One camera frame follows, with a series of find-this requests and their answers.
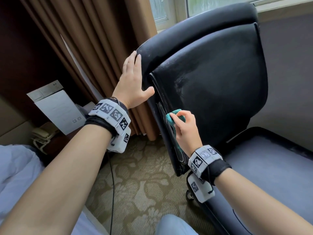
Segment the forearm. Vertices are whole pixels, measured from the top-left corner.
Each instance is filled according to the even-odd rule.
[[[110,138],[105,128],[84,126],[23,194],[0,234],[70,234]]]
[[[313,226],[232,169],[214,181],[230,206],[255,235],[309,235]]]

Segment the floor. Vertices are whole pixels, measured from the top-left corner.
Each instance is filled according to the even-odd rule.
[[[177,177],[160,137],[131,137],[127,149],[111,159],[115,181],[112,234],[153,235],[165,214],[184,219],[199,234],[216,234],[195,203],[185,199],[186,175]],[[110,232],[113,183],[110,165],[100,170],[86,206]]]

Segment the cleaning cloth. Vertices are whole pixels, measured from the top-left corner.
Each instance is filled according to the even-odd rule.
[[[181,111],[181,109],[178,109],[178,110],[174,110],[172,111],[173,114],[177,114],[179,111]],[[175,136],[175,139],[176,139],[176,130],[175,130],[175,127],[174,127],[174,124],[175,122],[173,121],[172,117],[170,116],[170,113],[168,113],[166,116],[166,120],[167,122],[171,125],[171,127],[173,128],[173,131],[174,131],[174,136]],[[186,122],[186,119],[184,116],[178,116],[178,118],[180,118],[183,122]],[[178,143],[176,142],[177,144],[177,148],[179,149],[179,151],[182,152],[182,149],[181,147],[178,145]]]

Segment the office chair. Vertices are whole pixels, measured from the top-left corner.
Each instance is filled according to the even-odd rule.
[[[313,224],[313,153],[263,128],[246,129],[268,93],[253,5],[233,4],[186,19],[143,43],[137,54],[144,90],[155,89],[148,103],[177,176],[189,170],[188,157],[177,149],[165,115],[183,109],[195,115],[204,145]],[[198,202],[208,219],[221,234],[249,234],[214,190],[215,197]]]

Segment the person's right arm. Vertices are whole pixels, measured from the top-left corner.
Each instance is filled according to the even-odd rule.
[[[178,118],[181,115],[185,116],[186,122]],[[176,115],[171,113],[171,117],[175,122],[176,140],[191,157],[191,154],[202,146],[195,117],[185,110]],[[313,234],[313,226],[309,222],[233,169],[223,171],[214,184],[252,234]]]

